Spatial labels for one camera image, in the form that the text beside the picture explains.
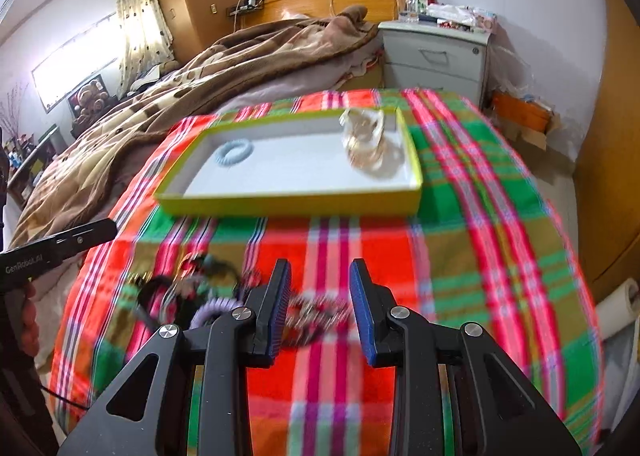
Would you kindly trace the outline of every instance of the white nightstand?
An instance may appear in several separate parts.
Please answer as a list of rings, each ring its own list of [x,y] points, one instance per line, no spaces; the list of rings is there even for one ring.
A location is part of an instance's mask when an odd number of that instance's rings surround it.
[[[441,29],[435,24],[382,22],[387,88],[454,91],[479,106],[491,34]]]

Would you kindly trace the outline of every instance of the polka dot curtain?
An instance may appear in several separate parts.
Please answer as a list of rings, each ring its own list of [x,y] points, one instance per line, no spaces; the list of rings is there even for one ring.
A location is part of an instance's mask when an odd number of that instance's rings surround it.
[[[158,0],[116,0],[116,6],[123,30],[118,88],[118,97],[123,97],[141,74],[174,58],[173,37]]]

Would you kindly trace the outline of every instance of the red green plaid fabric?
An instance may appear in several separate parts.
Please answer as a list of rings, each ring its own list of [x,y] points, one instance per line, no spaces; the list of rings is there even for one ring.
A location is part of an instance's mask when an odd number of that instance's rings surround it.
[[[424,185],[409,218],[176,218],[152,194],[208,126],[278,113],[399,107],[418,150]],[[292,264],[305,295],[349,298],[348,268],[366,260],[372,279],[432,322],[484,325],[542,392],[586,454],[602,410],[602,354],[591,298],[556,213],[519,157],[473,105],[428,90],[322,92],[227,114],[183,120],[111,212],[118,236],[92,249],[73,285],[58,334],[51,386],[91,404],[149,338],[130,310],[133,273],[175,274],[186,253],[209,252],[263,278]],[[152,311],[158,311],[158,295]],[[191,427],[198,411],[193,394]],[[394,374],[366,365],[354,324],[248,372],[257,456],[386,454]],[[71,429],[79,411],[55,403]],[[445,398],[447,452],[452,454]],[[196,447],[196,430],[190,447]]]

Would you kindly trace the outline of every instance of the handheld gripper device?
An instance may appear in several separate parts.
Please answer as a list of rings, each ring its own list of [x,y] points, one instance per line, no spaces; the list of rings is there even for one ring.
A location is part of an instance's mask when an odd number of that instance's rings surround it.
[[[104,219],[0,254],[0,393],[44,454],[55,454],[58,444],[33,359],[20,346],[24,287],[65,259],[113,240],[116,233],[115,223]]]
[[[396,368],[390,456],[444,454],[438,365],[446,366],[456,456],[580,456],[553,409],[481,325],[431,324],[375,285],[363,259],[350,292],[362,350]]]
[[[279,259],[267,285],[213,324],[160,327],[86,412],[58,456],[184,454],[194,369],[204,364],[198,454],[251,456],[246,368],[280,350],[291,267]]]

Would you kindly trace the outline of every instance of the finger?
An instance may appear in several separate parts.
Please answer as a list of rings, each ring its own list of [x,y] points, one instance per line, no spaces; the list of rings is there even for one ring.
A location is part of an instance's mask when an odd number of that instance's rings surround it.
[[[36,305],[31,301],[25,301],[22,307],[22,322],[24,322],[26,326],[31,326],[36,322]]]
[[[28,283],[26,287],[24,287],[25,297],[30,299],[31,297],[35,297],[36,295],[36,287],[33,286],[33,283]]]
[[[20,341],[22,351],[24,351],[28,356],[35,357],[38,354],[38,351],[40,350],[40,342],[37,337],[33,337],[31,331],[25,330],[22,332]]]
[[[31,336],[33,337],[33,340],[36,340],[36,341],[40,337],[40,326],[38,326],[37,322],[34,322],[33,325],[31,326]]]

